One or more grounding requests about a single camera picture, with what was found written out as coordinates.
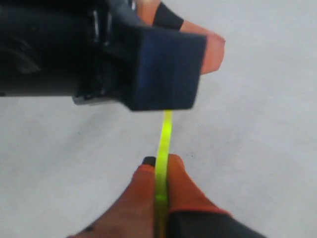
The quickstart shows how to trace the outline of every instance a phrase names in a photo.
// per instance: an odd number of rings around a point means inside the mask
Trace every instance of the gray floor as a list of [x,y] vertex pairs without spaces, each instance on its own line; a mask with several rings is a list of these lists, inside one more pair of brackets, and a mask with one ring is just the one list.
[[[222,34],[221,70],[175,113],[171,151],[217,204],[272,238],[317,237],[313,0],[167,1]],[[93,221],[154,155],[161,113],[70,98],[0,100],[0,237],[63,238]]]

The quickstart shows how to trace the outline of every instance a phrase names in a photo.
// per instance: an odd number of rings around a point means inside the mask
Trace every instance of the yellow strip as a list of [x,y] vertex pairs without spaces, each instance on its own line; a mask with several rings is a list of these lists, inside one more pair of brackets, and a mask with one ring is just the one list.
[[172,134],[172,111],[164,111],[162,132],[155,164],[155,234],[156,238],[165,238],[167,198],[167,162],[170,137]]

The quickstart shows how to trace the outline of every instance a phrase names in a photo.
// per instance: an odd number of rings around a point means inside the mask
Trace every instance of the white surface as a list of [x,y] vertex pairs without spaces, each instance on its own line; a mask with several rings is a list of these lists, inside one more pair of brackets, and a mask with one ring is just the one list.
[[[272,238],[317,237],[316,1],[167,3],[227,40],[195,108],[176,113],[171,151],[248,226]],[[160,122],[160,113],[120,105],[1,99],[0,237],[84,228],[156,153]]]

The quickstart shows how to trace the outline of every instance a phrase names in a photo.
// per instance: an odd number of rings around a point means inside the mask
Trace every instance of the yellow plastic strip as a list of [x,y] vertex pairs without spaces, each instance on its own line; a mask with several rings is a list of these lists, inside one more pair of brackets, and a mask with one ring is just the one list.
[[164,111],[162,132],[155,165],[155,234],[156,238],[165,238],[167,198],[167,162],[170,138],[172,134],[172,111]]

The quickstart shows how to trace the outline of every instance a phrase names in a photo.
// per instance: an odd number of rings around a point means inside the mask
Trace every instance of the neon green strip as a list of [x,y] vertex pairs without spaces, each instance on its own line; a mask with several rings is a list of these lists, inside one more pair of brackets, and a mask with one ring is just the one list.
[[167,198],[167,162],[170,138],[172,134],[172,111],[164,111],[162,132],[155,165],[155,229],[156,238],[165,237],[166,216],[168,211]]

